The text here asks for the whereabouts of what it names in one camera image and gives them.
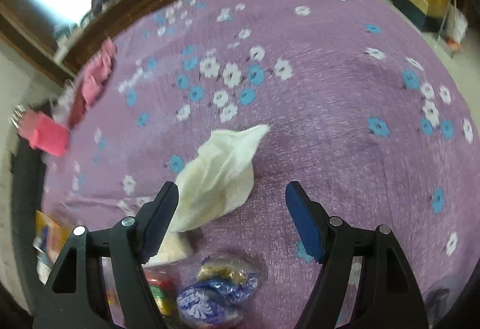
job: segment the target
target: blue plastic wrapper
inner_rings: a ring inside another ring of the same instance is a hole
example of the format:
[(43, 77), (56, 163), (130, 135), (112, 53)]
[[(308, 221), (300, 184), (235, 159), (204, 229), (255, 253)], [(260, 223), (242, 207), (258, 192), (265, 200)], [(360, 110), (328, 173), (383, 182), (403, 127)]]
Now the blue plastic wrapper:
[(182, 320), (192, 327), (228, 328), (242, 320), (242, 314), (226, 303), (218, 292), (192, 285), (177, 297), (178, 312)]
[(259, 286), (257, 274), (248, 274), (245, 285), (231, 280), (212, 278), (195, 284), (197, 287), (208, 287), (218, 292), (229, 304), (240, 304), (250, 298)]

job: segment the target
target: silver screw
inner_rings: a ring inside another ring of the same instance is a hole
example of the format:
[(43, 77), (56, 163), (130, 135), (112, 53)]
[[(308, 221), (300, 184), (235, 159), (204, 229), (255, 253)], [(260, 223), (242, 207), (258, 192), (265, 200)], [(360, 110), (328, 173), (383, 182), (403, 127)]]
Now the silver screw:
[(124, 226), (131, 226), (135, 223), (135, 218), (133, 218), (132, 216), (127, 216), (126, 218), (123, 218), (121, 222), (121, 224)]
[(342, 219), (340, 219), (338, 216), (332, 216), (329, 222), (332, 226), (340, 226), (343, 223)]
[(85, 233), (85, 228), (83, 226), (77, 226), (73, 229), (73, 232), (74, 235), (82, 235), (83, 233)]
[(390, 232), (392, 231), (390, 227), (386, 226), (386, 225), (380, 225), (380, 227), (378, 228), (378, 230), (380, 230), (380, 232), (382, 234), (385, 234), (385, 235), (388, 235), (390, 234)]

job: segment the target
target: purple bedsheet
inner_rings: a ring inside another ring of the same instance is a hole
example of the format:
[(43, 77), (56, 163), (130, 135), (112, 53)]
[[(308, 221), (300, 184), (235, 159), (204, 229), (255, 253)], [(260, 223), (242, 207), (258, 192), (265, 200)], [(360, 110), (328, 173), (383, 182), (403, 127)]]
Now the purple bedsheet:
[(435, 53), (385, 4), (182, 0), (115, 44), (105, 93), (49, 160), (47, 214), (111, 227), (174, 181), (211, 130), (266, 123), (246, 204), (165, 267), (181, 284), (207, 254), (234, 252), (268, 273), (239, 326), (294, 327), (320, 268), (297, 244), (291, 180), (352, 226), (389, 225), (422, 292), (445, 276), (466, 284), (480, 255), (477, 131)]

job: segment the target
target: pink object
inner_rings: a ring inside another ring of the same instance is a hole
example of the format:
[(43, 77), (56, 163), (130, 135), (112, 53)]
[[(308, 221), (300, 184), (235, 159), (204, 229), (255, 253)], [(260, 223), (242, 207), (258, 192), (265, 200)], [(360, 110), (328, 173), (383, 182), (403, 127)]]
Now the pink object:
[(18, 133), (29, 141), (32, 149), (40, 149), (57, 157), (66, 153), (70, 138), (68, 129), (55, 123), (47, 115), (34, 111), (25, 113)]
[(114, 54), (115, 45), (110, 38), (105, 39), (99, 54), (88, 62), (85, 67), (81, 86), (86, 109), (90, 109), (97, 102), (104, 83), (112, 72), (112, 58)]

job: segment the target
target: tiled floor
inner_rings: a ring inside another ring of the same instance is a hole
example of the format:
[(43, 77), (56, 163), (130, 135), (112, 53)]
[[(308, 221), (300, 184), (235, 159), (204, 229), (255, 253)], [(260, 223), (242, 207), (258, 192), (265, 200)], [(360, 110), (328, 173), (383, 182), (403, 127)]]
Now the tiled floor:
[[(399, 13), (407, 22), (410, 22), (400, 11), (395, 8), (390, 0), (380, 0), (391, 6), (392, 10)], [(422, 34), (427, 44), (436, 52), (442, 63), (447, 68), (458, 90), (469, 105), (472, 119), (477, 128), (480, 127), (480, 32), (469, 29), (462, 40), (462, 52), (453, 59), (447, 53), (445, 43), (440, 41), (436, 45), (436, 34)]]

